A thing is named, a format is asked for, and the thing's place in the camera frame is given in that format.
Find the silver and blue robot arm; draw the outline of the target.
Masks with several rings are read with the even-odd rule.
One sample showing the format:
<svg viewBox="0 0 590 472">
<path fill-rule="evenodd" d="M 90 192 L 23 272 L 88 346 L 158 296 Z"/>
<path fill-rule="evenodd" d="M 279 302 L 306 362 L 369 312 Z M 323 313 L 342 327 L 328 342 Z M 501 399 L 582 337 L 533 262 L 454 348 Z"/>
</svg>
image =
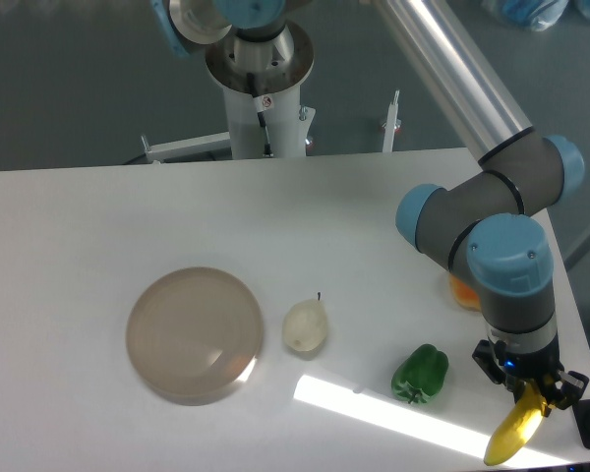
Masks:
<svg viewBox="0 0 590 472">
<path fill-rule="evenodd" d="M 155 1 L 171 49 L 201 48 L 225 96 L 236 159 L 302 157 L 312 112 L 299 102 L 314 51 L 287 19 L 293 1 Z M 478 295 L 487 336 L 473 357 L 515 396 L 534 386 L 550 408 L 566 409 L 587 378 L 560 360 L 553 257 L 540 210 L 581 183 L 578 148 L 539 135 L 444 2 L 381 1 L 386 24 L 480 165 L 452 190 L 410 190 L 398 232 Z"/>
</svg>

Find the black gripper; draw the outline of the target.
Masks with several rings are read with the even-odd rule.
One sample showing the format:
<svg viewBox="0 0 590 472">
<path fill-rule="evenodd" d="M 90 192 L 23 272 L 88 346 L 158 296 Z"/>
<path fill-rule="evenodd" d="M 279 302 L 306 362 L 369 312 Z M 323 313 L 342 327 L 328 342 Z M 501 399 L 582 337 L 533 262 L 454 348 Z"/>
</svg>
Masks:
<svg viewBox="0 0 590 472">
<path fill-rule="evenodd" d="M 508 378 L 543 382 L 543 393 L 552 409 L 566 410 L 583 396 L 589 378 L 575 371 L 563 371 L 559 339 L 555 336 L 545 347 L 530 353 L 514 353 L 499 340 L 480 340 L 472 359 L 496 385 L 511 390 Z"/>
</svg>

